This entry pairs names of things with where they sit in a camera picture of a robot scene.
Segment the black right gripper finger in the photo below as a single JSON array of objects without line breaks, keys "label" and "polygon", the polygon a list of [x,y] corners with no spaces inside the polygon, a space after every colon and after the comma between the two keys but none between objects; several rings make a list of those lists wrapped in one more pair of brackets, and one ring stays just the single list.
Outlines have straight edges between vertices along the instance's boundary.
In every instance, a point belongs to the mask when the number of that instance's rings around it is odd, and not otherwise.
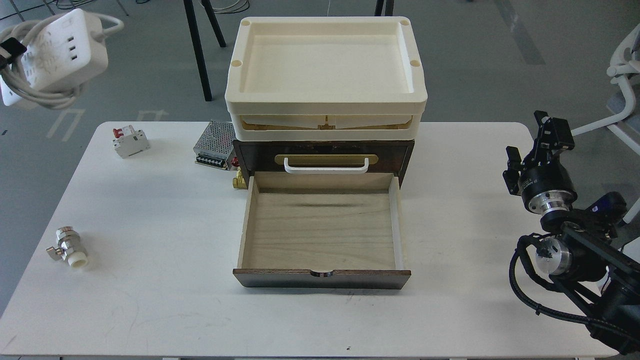
[{"label": "black right gripper finger", "polygon": [[507,168],[503,171],[503,180],[507,191],[514,196],[520,196],[519,178],[522,170],[522,158],[515,146],[506,146]]},{"label": "black right gripper finger", "polygon": [[534,141],[533,163],[537,166],[548,164],[557,159],[563,151],[575,148],[569,121],[551,117],[546,111],[534,111],[538,125],[537,138]]}]

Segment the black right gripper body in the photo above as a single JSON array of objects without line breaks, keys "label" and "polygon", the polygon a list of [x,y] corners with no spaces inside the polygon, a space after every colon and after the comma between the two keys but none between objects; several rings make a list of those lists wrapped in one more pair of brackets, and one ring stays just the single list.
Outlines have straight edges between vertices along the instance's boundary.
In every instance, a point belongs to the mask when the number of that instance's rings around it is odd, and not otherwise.
[{"label": "black right gripper body", "polygon": [[531,213],[569,211],[578,198],[569,173],[560,162],[523,171],[518,186],[525,209]]}]

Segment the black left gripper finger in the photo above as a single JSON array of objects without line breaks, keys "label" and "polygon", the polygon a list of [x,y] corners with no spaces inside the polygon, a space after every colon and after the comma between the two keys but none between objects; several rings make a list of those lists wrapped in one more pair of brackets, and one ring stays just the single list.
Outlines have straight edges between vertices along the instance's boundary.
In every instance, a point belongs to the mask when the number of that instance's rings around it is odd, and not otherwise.
[{"label": "black left gripper finger", "polygon": [[2,41],[0,44],[0,69],[5,69],[13,64],[26,51],[27,47],[14,37]]}]

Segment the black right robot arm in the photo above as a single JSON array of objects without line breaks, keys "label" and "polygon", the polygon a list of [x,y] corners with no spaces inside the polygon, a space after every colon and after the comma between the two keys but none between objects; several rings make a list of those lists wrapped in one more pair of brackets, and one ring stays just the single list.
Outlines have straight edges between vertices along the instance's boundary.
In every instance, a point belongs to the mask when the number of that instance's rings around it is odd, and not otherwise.
[{"label": "black right robot arm", "polygon": [[[510,194],[522,198],[528,212],[541,215],[544,234],[522,235],[509,264],[509,283],[525,305],[560,321],[584,325],[590,336],[620,354],[639,351],[639,264],[612,247],[617,224],[627,210],[622,195],[604,194],[587,209],[578,198],[560,153],[575,142],[567,120],[535,111],[538,125],[532,150],[521,158],[508,146],[503,180]],[[519,287],[515,266],[521,262],[531,280],[547,291],[563,293],[582,314],[551,309]]]}]

